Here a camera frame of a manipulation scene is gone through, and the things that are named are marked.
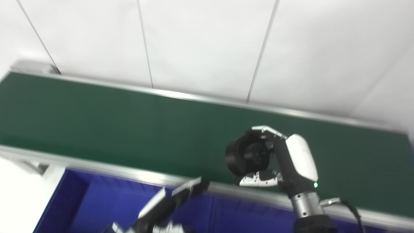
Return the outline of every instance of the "robotic hand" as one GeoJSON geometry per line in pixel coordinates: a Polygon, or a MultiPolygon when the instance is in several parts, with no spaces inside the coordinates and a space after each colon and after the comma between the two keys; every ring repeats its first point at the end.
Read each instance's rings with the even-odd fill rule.
{"type": "Polygon", "coordinates": [[[142,208],[138,219],[126,233],[194,233],[191,227],[172,221],[165,224],[164,220],[188,198],[202,194],[209,184],[208,180],[199,177],[173,190],[171,195],[167,194],[165,188],[161,189],[142,208]]]}
{"type": "Polygon", "coordinates": [[[297,216],[294,233],[336,233],[332,220],[322,210],[315,191],[318,173],[303,137],[289,137],[269,126],[254,126],[226,148],[226,164],[238,176],[240,186],[278,186],[292,202],[297,216]],[[267,170],[274,155],[280,172],[267,170]]]}

